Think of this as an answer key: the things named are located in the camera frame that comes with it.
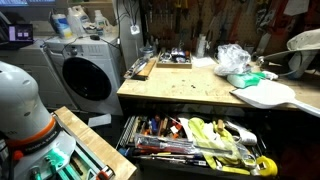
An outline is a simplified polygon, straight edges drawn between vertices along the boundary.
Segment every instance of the wooden workbench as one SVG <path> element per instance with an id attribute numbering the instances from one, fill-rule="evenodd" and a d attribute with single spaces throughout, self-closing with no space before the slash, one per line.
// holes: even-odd
<path id="1" fill-rule="evenodd" d="M 62 107 L 55 114 L 104 164 L 113 169 L 116 174 L 114 180 L 126 180 L 133 175 L 136 167 L 69 109 Z"/>
<path id="2" fill-rule="evenodd" d="M 229 93 L 235 87 L 225 77 L 214 74 L 215 66 L 193 66 L 192 69 L 154 66 L 147 81 L 127 79 L 117 93 L 125 98 L 252 107 Z M 305 74 L 299 81 L 279 79 L 278 82 L 289 85 L 298 100 L 320 108 L 320 76 Z M 296 109 L 292 105 L 277 108 Z"/>

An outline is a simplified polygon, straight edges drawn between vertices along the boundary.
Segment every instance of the front-loading washer door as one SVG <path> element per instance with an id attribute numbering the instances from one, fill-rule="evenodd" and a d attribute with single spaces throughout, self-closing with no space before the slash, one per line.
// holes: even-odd
<path id="1" fill-rule="evenodd" d="M 108 76 L 96 64 L 84 58 L 67 59 L 62 74 L 69 87 L 85 99 L 99 101 L 108 98 L 111 93 Z"/>

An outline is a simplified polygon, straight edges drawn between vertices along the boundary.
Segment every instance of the paper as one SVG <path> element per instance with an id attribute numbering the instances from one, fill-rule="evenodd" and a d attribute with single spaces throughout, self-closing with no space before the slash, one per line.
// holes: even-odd
<path id="1" fill-rule="evenodd" d="M 204 67 L 204 66 L 216 64 L 216 62 L 214 62 L 211 57 L 203 57 L 203 58 L 192 57 L 192 63 L 196 67 Z"/>
<path id="2" fill-rule="evenodd" d="M 284 14 L 294 16 L 308 12 L 309 0 L 289 0 Z"/>
<path id="3" fill-rule="evenodd" d="M 93 118 L 89 118 L 88 126 L 89 127 L 95 127 L 95 126 L 101 126 L 111 123 L 111 115 L 105 114 L 102 116 L 97 116 Z"/>

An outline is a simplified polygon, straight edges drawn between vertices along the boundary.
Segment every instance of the small display screen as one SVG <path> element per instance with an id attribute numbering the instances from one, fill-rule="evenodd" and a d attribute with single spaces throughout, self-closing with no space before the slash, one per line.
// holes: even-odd
<path id="1" fill-rule="evenodd" d="M 33 42 L 32 24 L 9 25 L 9 40 L 12 42 Z"/>

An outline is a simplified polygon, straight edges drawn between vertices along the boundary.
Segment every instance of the white plastic bag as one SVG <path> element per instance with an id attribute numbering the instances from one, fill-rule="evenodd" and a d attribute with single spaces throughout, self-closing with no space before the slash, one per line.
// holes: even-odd
<path id="1" fill-rule="evenodd" d="M 244 73 L 247 70 L 246 66 L 250 60 L 250 54 L 243 50 L 238 44 L 219 46 L 219 65 L 214 69 L 214 73 L 219 76 Z"/>

